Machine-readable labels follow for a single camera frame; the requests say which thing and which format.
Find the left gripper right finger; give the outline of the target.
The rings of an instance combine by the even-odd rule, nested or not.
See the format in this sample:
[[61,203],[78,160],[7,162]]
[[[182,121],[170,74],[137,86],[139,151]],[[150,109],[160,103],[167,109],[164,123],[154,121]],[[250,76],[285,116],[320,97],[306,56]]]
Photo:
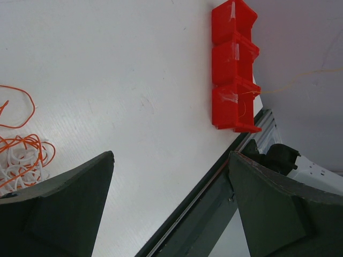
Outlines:
[[251,256],[342,256],[342,196],[238,152],[231,152],[228,164]]

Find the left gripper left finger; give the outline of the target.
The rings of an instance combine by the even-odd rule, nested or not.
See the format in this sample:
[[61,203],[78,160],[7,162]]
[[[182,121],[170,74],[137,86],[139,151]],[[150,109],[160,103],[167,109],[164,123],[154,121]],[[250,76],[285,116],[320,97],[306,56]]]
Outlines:
[[1,256],[91,256],[114,171],[104,152],[1,197]]

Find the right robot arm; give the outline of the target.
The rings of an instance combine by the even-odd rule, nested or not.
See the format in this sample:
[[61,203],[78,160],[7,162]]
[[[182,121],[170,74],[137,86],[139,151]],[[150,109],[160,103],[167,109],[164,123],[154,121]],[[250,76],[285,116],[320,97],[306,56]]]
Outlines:
[[262,166],[307,186],[342,195],[342,176],[310,161],[299,151],[281,143],[260,153],[254,139],[250,140],[241,153]]

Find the red plastic compartment bin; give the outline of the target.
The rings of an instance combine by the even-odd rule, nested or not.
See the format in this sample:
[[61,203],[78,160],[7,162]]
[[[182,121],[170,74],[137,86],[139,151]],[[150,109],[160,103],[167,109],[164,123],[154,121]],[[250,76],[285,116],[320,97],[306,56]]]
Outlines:
[[259,48],[252,42],[258,15],[244,1],[225,1],[211,12],[212,124],[218,130],[257,133],[254,100],[261,88],[253,82]]

